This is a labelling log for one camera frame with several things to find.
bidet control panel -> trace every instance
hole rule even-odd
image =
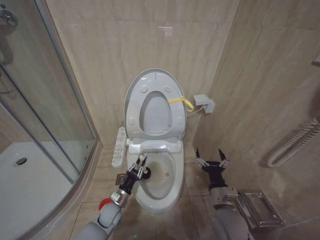
[[[126,128],[122,126],[118,129],[118,135],[116,136],[116,142],[112,158],[112,166],[114,168],[120,168],[122,166],[124,157],[126,155],[126,140]]]

floor drain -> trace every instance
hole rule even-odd
[[[27,158],[26,158],[26,157],[22,157],[22,158],[18,159],[15,163],[16,163],[17,165],[22,165],[22,164],[24,164],[26,161],[27,161]]]
[[[116,176],[116,180],[115,180],[115,185],[121,185],[125,182],[127,178],[127,174],[126,173],[120,173]]]

red component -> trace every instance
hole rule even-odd
[[[106,197],[105,199],[103,199],[100,203],[99,203],[99,206],[98,206],[98,209],[99,211],[102,209],[102,207],[105,205],[105,204],[110,204],[112,203],[113,201],[111,200],[110,197]]]

toilet lid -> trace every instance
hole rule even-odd
[[[178,81],[167,71],[149,69],[132,82],[125,97],[124,120],[130,140],[182,139],[186,127],[183,96]]]

tiled floor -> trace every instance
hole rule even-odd
[[[51,239],[72,240],[85,224],[98,214],[98,204],[112,192],[117,174],[123,168],[112,168],[113,147],[104,147],[90,189],[81,205]],[[184,182],[180,199],[167,213],[146,212],[131,196],[123,209],[122,219],[110,240],[213,240],[213,208],[208,192],[209,177],[194,164],[195,152],[184,145]]]

